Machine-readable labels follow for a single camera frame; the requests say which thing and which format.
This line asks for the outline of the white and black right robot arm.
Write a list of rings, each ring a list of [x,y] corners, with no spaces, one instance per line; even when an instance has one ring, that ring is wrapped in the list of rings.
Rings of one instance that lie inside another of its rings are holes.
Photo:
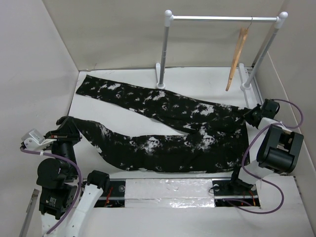
[[[226,185],[231,193],[238,195],[248,192],[258,180],[274,173],[291,173],[295,169],[304,136],[293,131],[293,127],[287,127],[275,120],[279,109],[278,99],[265,99],[262,105],[257,105],[244,115],[249,125],[260,130],[255,139],[262,134],[265,137],[256,159],[245,164],[250,151],[248,148],[242,158],[241,168],[233,171],[231,180]]]

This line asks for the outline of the black white patterned trousers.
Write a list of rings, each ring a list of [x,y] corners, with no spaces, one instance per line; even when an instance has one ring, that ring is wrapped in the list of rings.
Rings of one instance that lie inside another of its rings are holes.
[[[76,93],[138,114],[166,128],[165,132],[144,130],[129,135],[127,128],[139,128],[140,120],[124,121],[121,131],[98,121],[72,116],[57,121],[57,124],[64,122],[74,126],[100,157],[115,168],[160,173],[220,173],[241,166],[248,147],[244,118],[247,108],[89,75]]]

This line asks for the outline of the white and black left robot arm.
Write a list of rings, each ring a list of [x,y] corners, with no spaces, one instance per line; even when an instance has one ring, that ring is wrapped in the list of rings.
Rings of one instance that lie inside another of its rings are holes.
[[[57,125],[46,134],[53,142],[37,170],[37,185],[42,187],[39,211],[56,222],[43,236],[78,237],[98,198],[111,193],[112,188],[109,175],[97,170],[83,181],[74,152],[74,145],[81,140],[79,130],[72,117],[62,117]]]

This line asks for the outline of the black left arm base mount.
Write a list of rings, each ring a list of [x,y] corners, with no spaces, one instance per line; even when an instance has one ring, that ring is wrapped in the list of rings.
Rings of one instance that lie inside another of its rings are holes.
[[[110,188],[97,200],[94,207],[116,208],[125,206],[126,180],[111,179]]]

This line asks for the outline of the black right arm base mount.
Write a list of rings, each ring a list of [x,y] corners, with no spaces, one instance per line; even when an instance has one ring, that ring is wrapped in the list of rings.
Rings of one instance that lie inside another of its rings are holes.
[[[216,207],[260,207],[256,190],[234,190],[228,179],[213,179],[209,193],[214,196]]]

